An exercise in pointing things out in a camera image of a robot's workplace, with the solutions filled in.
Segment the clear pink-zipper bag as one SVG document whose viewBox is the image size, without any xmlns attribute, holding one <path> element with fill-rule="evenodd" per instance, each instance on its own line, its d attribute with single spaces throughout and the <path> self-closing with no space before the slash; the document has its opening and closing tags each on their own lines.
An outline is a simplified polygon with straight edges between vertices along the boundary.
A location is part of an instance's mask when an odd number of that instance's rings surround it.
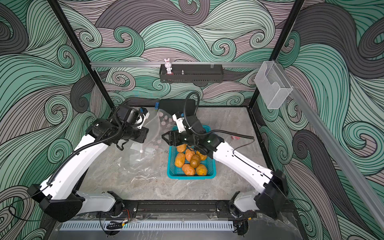
<svg viewBox="0 0 384 240">
<path fill-rule="evenodd" d="M 162 139 L 162 135 L 173 129 L 175 121 L 164 110 L 148 108 L 149 118 L 144 127 L 149 129 L 143 148 L 145 153 L 167 153 L 169 145 Z"/>
</svg>

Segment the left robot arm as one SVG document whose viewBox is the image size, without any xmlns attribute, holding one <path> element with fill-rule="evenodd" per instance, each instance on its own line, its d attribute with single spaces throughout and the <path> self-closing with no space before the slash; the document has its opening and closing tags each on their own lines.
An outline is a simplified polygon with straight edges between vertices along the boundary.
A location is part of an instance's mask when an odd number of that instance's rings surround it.
<svg viewBox="0 0 384 240">
<path fill-rule="evenodd" d="M 87 194 L 77 191 L 75 186 L 95 159 L 112 144 L 122 151 L 121 140 L 144 143 L 149 131 L 144 123 L 149 115 L 145 108 L 135 109 L 121 104 L 110 118 L 95 120 L 75 150 L 47 180 L 31 185 L 28 194 L 45 214 L 61 223 L 92 212 L 119 217 L 125 205 L 117 194 L 112 191 Z"/>
</svg>

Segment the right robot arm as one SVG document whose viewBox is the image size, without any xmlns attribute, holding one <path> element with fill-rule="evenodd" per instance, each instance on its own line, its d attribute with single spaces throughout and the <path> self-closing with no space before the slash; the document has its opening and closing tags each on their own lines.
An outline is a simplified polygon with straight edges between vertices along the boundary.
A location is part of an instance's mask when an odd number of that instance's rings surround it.
<svg viewBox="0 0 384 240">
<path fill-rule="evenodd" d="M 229 202 L 233 216 L 240 217 L 248 211 L 258 211 L 276 219 L 283 208 L 288 195 L 288 183 L 280 170 L 264 168 L 230 146 L 219 134 L 231 135 L 225 130 L 206 131 L 196 114 L 189 115 L 187 102 L 191 96 L 200 97 L 192 91 L 184 101 L 183 111 L 173 115 L 177 130 L 162 135 L 162 139 L 172 147 L 182 144 L 192 146 L 201 154 L 214 159 L 235 171 L 254 187 L 253 191 L 234 194 Z"/>
</svg>

